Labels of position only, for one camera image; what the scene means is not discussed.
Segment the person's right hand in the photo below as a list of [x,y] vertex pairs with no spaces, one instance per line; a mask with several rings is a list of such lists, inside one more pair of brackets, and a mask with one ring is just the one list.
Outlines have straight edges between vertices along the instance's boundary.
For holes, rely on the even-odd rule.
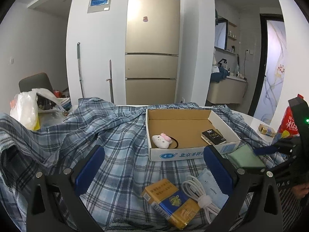
[[308,184],[301,184],[292,187],[291,191],[297,199],[302,199],[308,194]]

